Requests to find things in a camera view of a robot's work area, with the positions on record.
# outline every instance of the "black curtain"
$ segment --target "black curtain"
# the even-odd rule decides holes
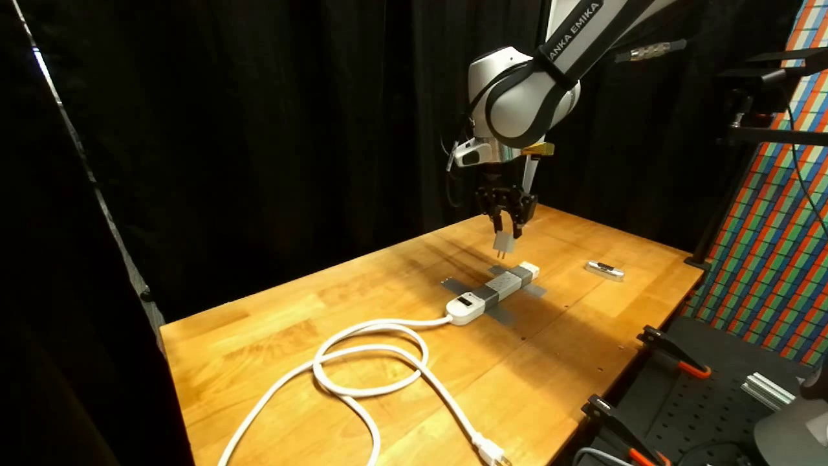
[[[751,147],[734,150],[716,76],[782,53],[799,0],[677,0],[623,36],[583,80],[583,102],[548,137],[538,195],[561,209],[693,251],[716,227]],[[688,39],[685,53],[615,63]]]
[[[152,327],[0,4],[2,464],[192,464]]]
[[[21,0],[169,318],[470,216],[443,199],[468,63],[540,0]]]

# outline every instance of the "wooden table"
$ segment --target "wooden table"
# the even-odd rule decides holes
[[[325,336],[367,318],[438,318],[452,299],[446,281],[484,284],[491,268],[534,261],[547,295],[513,295],[509,321],[481,317],[422,336],[470,423],[514,466],[540,466],[575,432],[587,396],[605,394],[636,357],[642,327],[666,325],[702,278],[682,264],[685,251],[552,208],[538,208],[508,260],[495,256],[491,238],[479,216],[164,327],[197,464],[215,464],[257,398]],[[623,283],[587,273],[587,260],[620,268]],[[372,361],[331,374],[372,385],[409,367]],[[381,464],[479,464],[425,380],[364,406],[382,429]],[[364,464],[367,453],[362,423],[301,376],[262,411],[232,464]]]

